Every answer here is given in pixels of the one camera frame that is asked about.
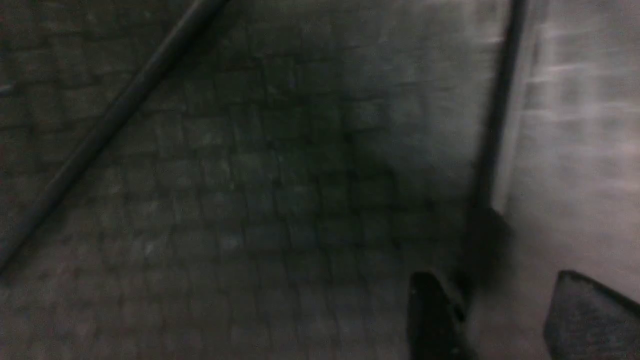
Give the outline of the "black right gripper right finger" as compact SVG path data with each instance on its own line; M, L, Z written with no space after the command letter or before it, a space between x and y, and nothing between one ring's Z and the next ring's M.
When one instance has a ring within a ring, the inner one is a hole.
M563 269L543 338L552 360L638 360L640 305L590 276Z

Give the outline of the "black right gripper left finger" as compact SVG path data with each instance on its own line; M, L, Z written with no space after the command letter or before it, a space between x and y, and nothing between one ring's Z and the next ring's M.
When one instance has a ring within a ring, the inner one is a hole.
M414 272L407 290L410 360L473 360L465 331L466 310L433 272Z

